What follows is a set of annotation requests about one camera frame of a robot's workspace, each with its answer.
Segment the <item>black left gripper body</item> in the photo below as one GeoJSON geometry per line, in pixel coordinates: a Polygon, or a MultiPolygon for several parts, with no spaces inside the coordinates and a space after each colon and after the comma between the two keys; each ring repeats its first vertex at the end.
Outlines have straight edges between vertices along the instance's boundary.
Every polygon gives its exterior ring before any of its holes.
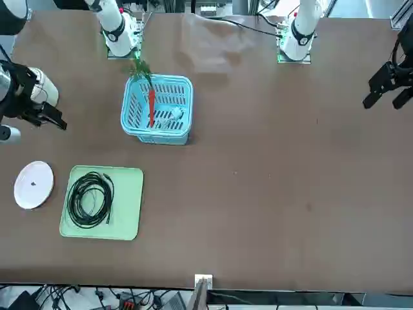
{"type": "Polygon", "coordinates": [[[406,22],[398,34],[394,45],[394,67],[404,74],[412,72],[412,22],[406,22]],[[405,56],[401,63],[398,58],[399,47],[401,47],[405,56]]]}

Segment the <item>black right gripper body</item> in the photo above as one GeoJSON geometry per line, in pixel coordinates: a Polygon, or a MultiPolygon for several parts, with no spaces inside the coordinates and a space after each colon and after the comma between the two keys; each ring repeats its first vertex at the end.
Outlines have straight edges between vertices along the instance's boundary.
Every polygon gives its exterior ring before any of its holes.
{"type": "Polygon", "coordinates": [[[17,63],[5,63],[5,70],[10,74],[10,86],[5,97],[5,116],[19,118],[24,111],[37,111],[40,104],[31,99],[32,91],[38,79],[27,66],[17,63]]]}

